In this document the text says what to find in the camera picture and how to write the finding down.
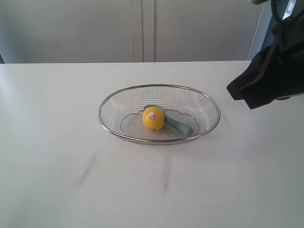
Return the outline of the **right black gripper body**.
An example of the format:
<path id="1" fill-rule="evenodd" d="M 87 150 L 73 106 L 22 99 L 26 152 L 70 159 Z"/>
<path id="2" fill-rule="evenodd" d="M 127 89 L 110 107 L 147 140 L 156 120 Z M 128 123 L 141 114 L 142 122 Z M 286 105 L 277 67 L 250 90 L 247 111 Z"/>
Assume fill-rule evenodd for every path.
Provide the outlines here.
<path id="1" fill-rule="evenodd" d="M 292 86 L 287 90 L 287 96 L 279 99 L 287 99 L 304 92 L 304 64 L 293 63 L 283 54 L 279 53 L 277 45 L 272 44 L 265 57 L 268 60 L 267 74 L 280 74 L 292 80 Z"/>

